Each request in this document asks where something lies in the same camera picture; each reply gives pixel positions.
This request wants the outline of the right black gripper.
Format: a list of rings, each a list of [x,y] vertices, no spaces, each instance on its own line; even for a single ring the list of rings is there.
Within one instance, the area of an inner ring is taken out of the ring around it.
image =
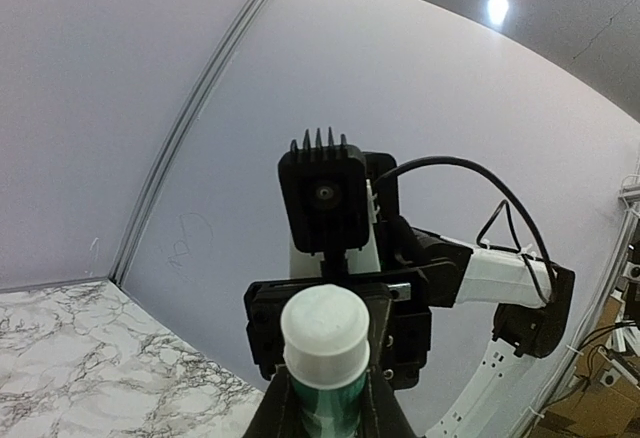
[[[394,390],[418,384],[431,348],[432,314],[426,284],[420,278],[391,273],[341,279],[300,278],[252,283],[244,294],[246,332],[263,379],[273,378],[284,364],[280,316],[285,303],[306,288],[332,284],[357,294],[366,303],[371,326],[373,362]]]

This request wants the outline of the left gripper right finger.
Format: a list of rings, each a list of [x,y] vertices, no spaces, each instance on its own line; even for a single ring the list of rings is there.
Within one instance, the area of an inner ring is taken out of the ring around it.
[[[357,287],[370,316],[368,341],[370,359],[366,383],[360,399],[358,437],[415,437],[394,391],[384,377],[389,322],[393,309],[391,294],[384,284],[364,284]]]

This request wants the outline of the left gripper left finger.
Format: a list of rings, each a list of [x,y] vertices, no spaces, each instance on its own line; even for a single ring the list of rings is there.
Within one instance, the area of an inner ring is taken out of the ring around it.
[[[276,368],[244,438],[304,437],[298,396],[284,365]]]

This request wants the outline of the green white glue stick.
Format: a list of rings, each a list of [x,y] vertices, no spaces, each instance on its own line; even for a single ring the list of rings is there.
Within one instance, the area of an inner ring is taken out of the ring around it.
[[[370,315],[354,292],[332,284],[296,293],[280,328],[283,358],[311,437],[353,437],[370,359]]]

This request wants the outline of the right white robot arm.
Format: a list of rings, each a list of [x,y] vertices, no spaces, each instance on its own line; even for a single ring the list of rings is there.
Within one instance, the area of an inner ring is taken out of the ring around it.
[[[472,244],[412,227],[398,178],[449,165],[398,164],[350,145],[292,147],[278,177],[291,231],[290,276],[244,296],[255,364],[269,385],[250,437],[410,437],[396,394],[414,387],[431,347],[432,312],[467,302],[496,307],[486,351],[431,437],[476,437],[507,391],[559,345],[575,275],[535,249]]]

